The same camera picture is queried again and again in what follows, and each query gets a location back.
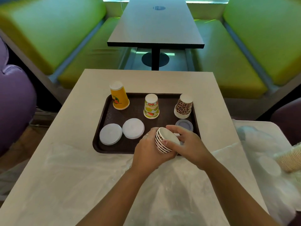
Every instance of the green booth backrest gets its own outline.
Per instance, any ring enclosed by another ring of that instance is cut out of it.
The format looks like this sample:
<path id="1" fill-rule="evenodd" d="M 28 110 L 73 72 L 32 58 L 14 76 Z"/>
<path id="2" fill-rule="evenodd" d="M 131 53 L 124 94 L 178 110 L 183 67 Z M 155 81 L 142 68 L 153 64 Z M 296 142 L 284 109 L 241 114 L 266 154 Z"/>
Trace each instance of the green booth backrest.
<path id="1" fill-rule="evenodd" d="M 18 0 L 0 5 L 0 29 L 50 75 L 105 15 L 103 0 Z"/>
<path id="2" fill-rule="evenodd" d="M 301 0 L 230 0 L 223 16 L 274 84 L 301 73 Z"/>

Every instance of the person's right hand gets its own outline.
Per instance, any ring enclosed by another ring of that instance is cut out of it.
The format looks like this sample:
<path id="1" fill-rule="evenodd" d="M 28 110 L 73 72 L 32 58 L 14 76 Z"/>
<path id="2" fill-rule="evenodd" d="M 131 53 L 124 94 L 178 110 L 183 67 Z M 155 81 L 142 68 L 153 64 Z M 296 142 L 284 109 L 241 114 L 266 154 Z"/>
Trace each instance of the person's right hand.
<path id="1" fill-rule="evenodd" d="M 184 144 L 181 146 L 170 140 L 162 140 L 162 143 L 171 150 L 178 152 L 199 169 L 205 170 L 215 159 L 197 134 L 176 125 L 167 125 L 166 128 L 173 133 L 181 134 L 178 139 Z"/>

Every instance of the hand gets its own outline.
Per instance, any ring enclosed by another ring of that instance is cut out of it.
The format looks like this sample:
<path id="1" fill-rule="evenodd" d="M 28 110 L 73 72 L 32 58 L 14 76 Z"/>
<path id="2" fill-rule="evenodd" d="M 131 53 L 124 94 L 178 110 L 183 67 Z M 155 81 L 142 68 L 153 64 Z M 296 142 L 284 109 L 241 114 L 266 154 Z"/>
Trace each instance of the hand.
<path id="1" fill-rule="evenodd" d="M 173 133 L 181 134 L 181 136 L 178 136 L 178 139 L 182 141 L 184 145 L 181 146 L 170 140 L 162 140 L 162 143 L 169 149 L 184 156 L 199 169 L 206 170 L 207 166 L 210 165 L 215 158 L 207 150 L 198 135 L 180 126 L 167 125 L 166 128 Z"/>
<path id="2" fill-rule="evenodd" d="M 155 145 L 156 131 L 159 128 L 152 128 L 148 132 L 148 136 L 144 136 L 137 144 L 134 152 L 131 169 L 143 176 L 149 176 L 162 163 L 173 159 L 177 152 L 171 151 L 168 153 L 161 153 Z"/>

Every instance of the round black table base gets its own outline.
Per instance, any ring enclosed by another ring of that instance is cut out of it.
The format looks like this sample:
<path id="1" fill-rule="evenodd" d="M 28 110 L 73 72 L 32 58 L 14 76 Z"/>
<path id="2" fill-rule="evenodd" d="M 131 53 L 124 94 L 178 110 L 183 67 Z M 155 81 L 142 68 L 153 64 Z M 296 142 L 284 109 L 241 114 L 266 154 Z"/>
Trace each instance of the round black table base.
<path id="1" fill-rule="evenodd" d="M 160 52 L 159 67 L 163 67 L 169 62 L 169 57 L 167 54 Z M 142 56 L 142 63 L 151 67 L 151 53 L 148 52 Z"/>

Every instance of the forearm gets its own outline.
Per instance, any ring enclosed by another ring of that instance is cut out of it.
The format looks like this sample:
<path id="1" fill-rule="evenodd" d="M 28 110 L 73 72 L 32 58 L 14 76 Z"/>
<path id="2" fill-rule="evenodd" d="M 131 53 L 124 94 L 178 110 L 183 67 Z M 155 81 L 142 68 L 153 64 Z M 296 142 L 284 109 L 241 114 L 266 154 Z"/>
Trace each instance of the forearm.
<path id="1" fill-rule="evenodd" d="M 77 226 L 123 225 L 147 176 L 129 169 Z"/>
<path id="2" fill-rule="evenodd" d="M 278 225 L 216 159 L 212 159 L 205 172 L 230 225 Z"/>

